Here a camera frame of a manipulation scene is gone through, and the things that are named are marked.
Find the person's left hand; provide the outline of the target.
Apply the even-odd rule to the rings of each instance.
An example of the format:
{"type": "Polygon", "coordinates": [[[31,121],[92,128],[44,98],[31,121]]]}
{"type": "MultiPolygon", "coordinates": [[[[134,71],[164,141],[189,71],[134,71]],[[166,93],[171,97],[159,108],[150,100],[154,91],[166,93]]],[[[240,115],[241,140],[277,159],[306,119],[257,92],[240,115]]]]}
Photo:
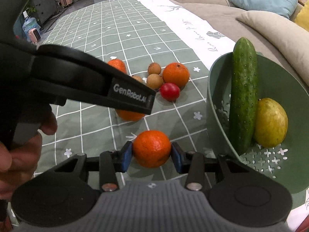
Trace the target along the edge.
{"type": "Polygon", "coordinates": [[[41,156],[42,136],[37,132],[23,146],[8,151],[1,144],[1,199],[10,201],[14,191],[31,180],[41,156]]]}

